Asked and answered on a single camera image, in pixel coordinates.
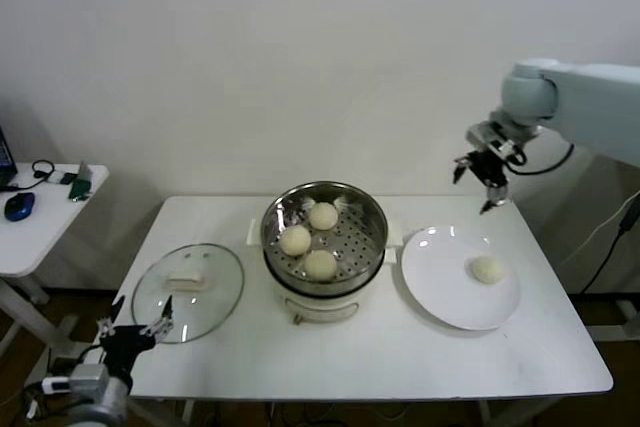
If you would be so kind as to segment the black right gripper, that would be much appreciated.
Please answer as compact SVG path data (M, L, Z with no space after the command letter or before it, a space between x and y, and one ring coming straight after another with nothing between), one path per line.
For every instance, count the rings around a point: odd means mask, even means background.
M457 184L467 170L486 187L486 200L480 214L486 214L500 207L508 200L508 179L504 174L504 162L488 150L473 151L454 160L453 183Z

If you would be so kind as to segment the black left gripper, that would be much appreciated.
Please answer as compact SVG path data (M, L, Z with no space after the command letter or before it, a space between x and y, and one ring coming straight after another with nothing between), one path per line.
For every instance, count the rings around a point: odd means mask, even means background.
M164 303L159 318L143 327L140 325L116 326L115 321L124 305L126 296L119 296L108 314L97 320L97 335L105 353L104 363L109 374L129 378L137 357L153 348L153 338L165 338L173 329L173 296Z

